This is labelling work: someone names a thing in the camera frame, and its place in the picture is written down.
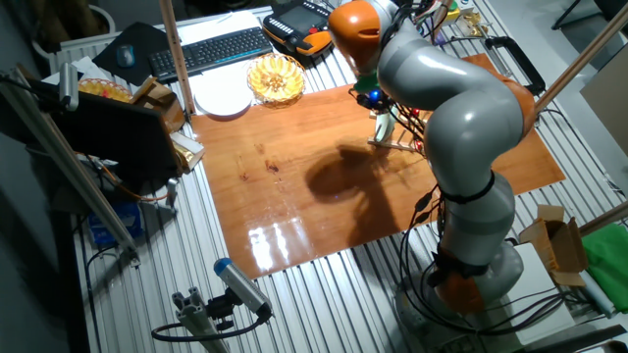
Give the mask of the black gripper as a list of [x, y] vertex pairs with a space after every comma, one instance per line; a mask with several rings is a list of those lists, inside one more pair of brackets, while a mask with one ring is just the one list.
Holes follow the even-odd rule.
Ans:
[[357, 104], [368, 110], [376, 110], [376, 118], [386, 113], [389, 117], [394, 118], [393, 100], [380, 88], [372, 89], [368, 92], [360, 92], [354, 89], [354, 98]]

